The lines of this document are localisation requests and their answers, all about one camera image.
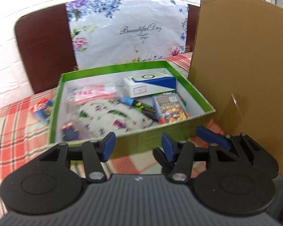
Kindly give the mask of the blue playing card box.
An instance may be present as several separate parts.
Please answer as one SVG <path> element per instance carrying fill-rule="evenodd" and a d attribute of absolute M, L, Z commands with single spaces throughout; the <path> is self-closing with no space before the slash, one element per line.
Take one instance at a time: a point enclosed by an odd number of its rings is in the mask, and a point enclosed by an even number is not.
<path fill-rule="evenodd" d="M 153 96 L 152 102 L 160 124 L 186 120 L 190 117 L 190 113 L 176 93 Z"/>

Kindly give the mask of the clear zip bag pack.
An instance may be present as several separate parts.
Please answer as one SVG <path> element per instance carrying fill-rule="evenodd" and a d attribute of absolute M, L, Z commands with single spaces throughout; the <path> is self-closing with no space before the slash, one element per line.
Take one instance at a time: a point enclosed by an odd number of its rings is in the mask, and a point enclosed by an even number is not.
<path fill-rule="evenodd" d="M 114 99 L 118 87 L 114 83 L 88 85 L 71 90 L 68 99 L 73 105 L 81 105 L 95 99 Z"/>

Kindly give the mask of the plaid bed sheet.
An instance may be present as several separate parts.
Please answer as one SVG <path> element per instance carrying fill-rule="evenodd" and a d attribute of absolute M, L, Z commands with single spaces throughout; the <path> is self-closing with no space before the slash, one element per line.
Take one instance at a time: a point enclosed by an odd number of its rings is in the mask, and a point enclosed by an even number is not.
<path fill-rule="evenodd" d="M 220 132 L 221 129 L 211 120 L 214 108 L 187 80 L 191 57 L 192 55 L 187 53 L 169 57 L 165 61 L 169 63 L 172 73 L 176 75 L 189 95 L 195 100 L 196 105 L 200 107 L 196 114 L 191 114 L 192 124 L 186 130 L 189 132 L 187 138 L 201 146 L 205 145 L 205 142 L 194 136 L 195 128 L 198 125 L 207 125 L 217 132 Z M 43 98 L 53 99 L 59 103 L 62 101 L 58 96 L 58 90 L 50 89 L 0 108 L 0 184 L 15 169 L 20 168 L 53 145 L 57 134 L 52 134 L 51 127 L 38 121 L 30 111 L 30 108 Z M 150 152 L 156 146 L 152 141 L 143 145 L 139 140 L 124 147 L 116 147 L 111 159 L 104 164 L 104 169 L 119 174 L 158 172 L 160 166 Z M 0 219 L 6 212 L 0 198 Z"/>

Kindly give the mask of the blue box at edge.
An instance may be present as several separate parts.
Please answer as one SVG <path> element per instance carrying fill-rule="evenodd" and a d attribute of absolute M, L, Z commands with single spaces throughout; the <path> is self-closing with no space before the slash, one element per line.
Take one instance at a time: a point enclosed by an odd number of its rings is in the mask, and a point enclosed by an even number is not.
<path fill-rule="evenodd" d="M 53 101 L 49 99 L 48 106 L 43 111 L 35 113 L 35 115 L 39 120 L 49 124 L 53 108 Z"/>

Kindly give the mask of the red card box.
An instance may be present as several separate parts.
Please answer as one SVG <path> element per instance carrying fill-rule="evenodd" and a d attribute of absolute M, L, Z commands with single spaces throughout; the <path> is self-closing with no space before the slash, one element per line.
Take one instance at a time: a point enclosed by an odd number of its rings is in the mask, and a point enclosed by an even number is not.
<path fill-rule="evenodd" d="M 48 106 L 48 103 L 49 99 L 43 98 L 30 108 L 30 112 L 35 114 L 37 112 L 43 111 Z"/>

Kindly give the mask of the floral white cloth roll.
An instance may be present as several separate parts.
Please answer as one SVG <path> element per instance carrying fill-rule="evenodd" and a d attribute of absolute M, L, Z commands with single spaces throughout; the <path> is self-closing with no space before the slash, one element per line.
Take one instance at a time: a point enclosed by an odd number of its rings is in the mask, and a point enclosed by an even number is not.
<path fill-rule="evenodd" d="M 90 137 L 117 135 L 145 129 L 153 120 L 138 110 L 112 99 L 95 99 L 83 104 L 76 112 L 78 125 Z"/>

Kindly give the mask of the cardboard panel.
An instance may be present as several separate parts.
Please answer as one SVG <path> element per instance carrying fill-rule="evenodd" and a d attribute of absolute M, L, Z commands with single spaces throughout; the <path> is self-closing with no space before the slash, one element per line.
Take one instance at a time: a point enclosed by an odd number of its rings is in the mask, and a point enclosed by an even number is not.
<path fill-rule="evenodd" d="M 283 8 L 201 0 L 188 79 L 215 108 L 215 123 L 252 137 L 283 176 Z"/>

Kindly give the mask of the green storage box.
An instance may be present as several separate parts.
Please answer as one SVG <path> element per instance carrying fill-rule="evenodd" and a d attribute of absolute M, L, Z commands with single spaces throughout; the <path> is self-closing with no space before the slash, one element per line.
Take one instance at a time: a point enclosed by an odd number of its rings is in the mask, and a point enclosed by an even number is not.
<path fill-rule="evenodd" d="M 166 61 L 90 68 L 61 75 L 48 138 L 79 146 L 112 133 L 104 157 L 116 158 L 159 147 L 163 133 L 186 140 L 214 112 Z"/>

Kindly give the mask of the white blue carton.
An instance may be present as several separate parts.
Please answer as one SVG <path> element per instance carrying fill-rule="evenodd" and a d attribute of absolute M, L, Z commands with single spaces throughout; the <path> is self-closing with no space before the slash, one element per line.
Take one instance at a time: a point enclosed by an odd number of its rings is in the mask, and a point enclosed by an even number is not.
<path fill-rule="evenodd" d="M 145 73 L 123 77 L 124 89 L 130 98 L 175 91 L 177 80 L 164 72 Z"/>

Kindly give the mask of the dark brown headboard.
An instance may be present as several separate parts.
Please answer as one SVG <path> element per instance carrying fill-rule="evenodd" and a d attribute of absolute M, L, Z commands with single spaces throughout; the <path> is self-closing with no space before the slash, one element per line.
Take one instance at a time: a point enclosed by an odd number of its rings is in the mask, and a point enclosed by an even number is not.
<path fill-rule="evenodd" d="M 57 87 L 61 74 L 77 69 L 65 4 L 20 17 L 14 32 L 34 93 Z"/>

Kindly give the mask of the floral white plastic bag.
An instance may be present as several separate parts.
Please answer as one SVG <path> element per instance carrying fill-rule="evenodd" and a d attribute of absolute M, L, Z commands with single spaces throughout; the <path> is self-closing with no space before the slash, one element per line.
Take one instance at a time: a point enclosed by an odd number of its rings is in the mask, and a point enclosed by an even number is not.
<path fill-rule="evenodd" d="M 76 0 L 65 6 L 78 69 L 186 52 L 189 6 L 183 1 Z"/>

